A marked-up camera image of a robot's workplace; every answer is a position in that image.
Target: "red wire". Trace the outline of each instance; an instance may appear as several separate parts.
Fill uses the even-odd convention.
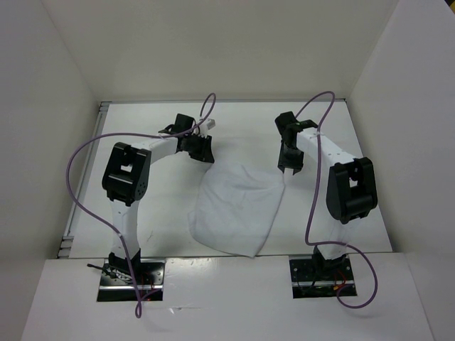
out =
[[[340,269],[338,270],[338,273],[341,275],[341,277],[343,277],[343,283],[340,286],[338,286],[339,288],[342,288],[346,284],[346,276],[344,276],[343,272],[341,272]]]

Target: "black wire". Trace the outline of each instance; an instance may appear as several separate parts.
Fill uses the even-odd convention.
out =
[[[96,266],[96,265],[93,265],[93,264],[87,264],[87,266],[89,268],[94,268],[94,269],[98,269],[98,270],[101,270],[101,271],[104,271],[104,269],[101,267],[101,266]]]
[[[305,290],[300,286],[300,282],[299,282],[299,277],[297,276],[297,273],[295,274],[296,276],[296,282],[297,282],[297,286],[299,287],[299,290],[301,292],[302,295],[308,293],[313,287],[314,285],[316,284],[316,279],[318,278],[318,274],[316,273],[316,270],[314,269],[314,278],[313,278],[313,282],[311,283],[311,285],[306,288]]]
[[[317,275],[315,274],[315,275],[314,275],[314,279],[313,279],[313,283],[311,283],[311,285],[310,285],[308,288],[306,288],[306,290],[304,290],[304,289],[299,285],[299,282],[297,282],[297,285],[298,285],[299,288],[300,288],[300,293],[301,293],[302,295],[308,293],[308,292],[314,287],[314,285],[316,284],[316,278],[317,278]]]

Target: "white wall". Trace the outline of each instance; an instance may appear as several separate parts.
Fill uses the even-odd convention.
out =
[[[97,104],[39,0],[0,1],[0,46],[0,338],[14,341],[57,254],[71,205],[65,164]]]
[[[388,232],[409,253],[437,340],[453,339],[455,320],[454,38],[443,0],[400,0],[348,98]]]
[[[347,96],[397,0],[43,0],[98,99]]]

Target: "white fabric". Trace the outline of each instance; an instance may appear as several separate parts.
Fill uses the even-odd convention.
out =
[[[283,192],[279,170],[215,162],[202,179],[196,209],[188,214],[190,233],[212,249],[254,257],[267,240]]]

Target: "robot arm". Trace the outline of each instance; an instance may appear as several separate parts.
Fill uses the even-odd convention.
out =
[[[301,171],[304,154],[318,159],[317,124],[312,120],[299,122],[292,112],[285,112],[275,120],[282,136],[278,168]],[[327,240],[350,242],[361,218],[378,205],[373,163],[369,158],[356,158],[321,134],[321,194],[326,204],[321,208],[328,225]],[[324,261],[341,260],[346,247],[322,245],[317,250]]]
[[[159,133],[178,134],[193,126],[194,118],[178,114],[174,124]],[[215,121],[208,119],[199,127],[197,134],[165,139],[147,139],[132,145],[118,142],[112,149],[102,179],[102,187],[107,191],[112,208],[113,225],[122,233],[132,256],[134,272],[140,271],[141,249],[137,240],[137,213],[139,201],[145,195],[149,184],[149,170],[152,163],[187,151],[191,158],[213,163],[211,151],[212,137],[207,135]],[[118,236],[109,254],[109,266],[123,274],[129,274],[126,254]]]

